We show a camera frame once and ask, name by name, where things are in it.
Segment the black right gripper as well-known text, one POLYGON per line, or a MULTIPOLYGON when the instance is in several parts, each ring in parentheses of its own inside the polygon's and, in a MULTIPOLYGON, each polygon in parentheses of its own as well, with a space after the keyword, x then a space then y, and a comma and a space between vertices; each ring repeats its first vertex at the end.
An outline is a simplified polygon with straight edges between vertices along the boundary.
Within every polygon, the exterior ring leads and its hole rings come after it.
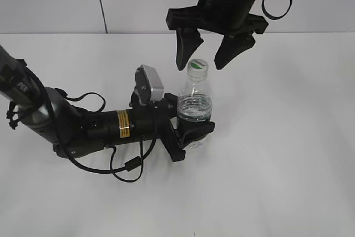
POLYGON ((239 54, 251 49, 256 41, 253 32, 263 34, 268 23, 250 13, 255 0, 199 0, 197 5, 170 8, 166 24, 176 30, 176 65, 183 70, 190 57, 204 42, 197 29, 224 35, 214 63, 223 69, 239 54))

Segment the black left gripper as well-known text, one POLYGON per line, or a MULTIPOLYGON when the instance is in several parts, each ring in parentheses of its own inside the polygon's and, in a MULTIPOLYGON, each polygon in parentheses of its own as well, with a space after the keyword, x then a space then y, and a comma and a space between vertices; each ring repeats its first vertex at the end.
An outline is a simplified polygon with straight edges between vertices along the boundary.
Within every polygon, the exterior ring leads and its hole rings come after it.
POLYGON ((145 140, 160 139, 173 162, 185 159, 185 150, 192 144, 198 143, 212 133, 215 123, 209 120, 204 122, 189 122, 178 120, 177 133, 170 119, 178 115, 178 96, 165 93, 164 99, 150 105, 120 110, 119 118, 123 122, 119 125, 129 124, 129 128, 121 129, 119 144, 138 142, 141 137, 145 140))

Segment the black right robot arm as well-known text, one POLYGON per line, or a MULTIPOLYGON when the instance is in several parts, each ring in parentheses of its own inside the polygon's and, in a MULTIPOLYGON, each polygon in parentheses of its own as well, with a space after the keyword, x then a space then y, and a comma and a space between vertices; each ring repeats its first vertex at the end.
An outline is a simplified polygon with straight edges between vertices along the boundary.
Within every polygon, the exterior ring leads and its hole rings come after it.
POLYGON ((268 23, 263 16, 250 13, 255 0, 199 0, 197 5, 170 8, 166 23, 177 39, 176 65, 183 70, 203 43, 199 31, 223 36, 214 63, 223 69, 239 54, 251 49, 256 41, 253 34, 263 34, 268 23))

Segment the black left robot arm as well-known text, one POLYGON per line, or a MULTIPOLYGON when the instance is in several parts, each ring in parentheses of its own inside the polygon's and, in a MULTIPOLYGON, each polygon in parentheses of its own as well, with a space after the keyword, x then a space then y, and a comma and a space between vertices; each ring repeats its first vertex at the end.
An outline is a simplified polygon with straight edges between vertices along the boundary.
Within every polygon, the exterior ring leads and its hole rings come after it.
POLYGON ((178 98, 165 93, 155 68, 141 65, 135 72, 130 107, 106 112, 76 107, 75 100, 58 88, 39 85, 22 59, 1 50, 1 95, 9 99, 7 119, 11 128, 19 123, 50 142, 57 156, 74 158, 106 147, 155 142, 160 139, 174 162, 185 158, 185 147, 214 131, 214 123, 171 120, 178 115, 178 98))

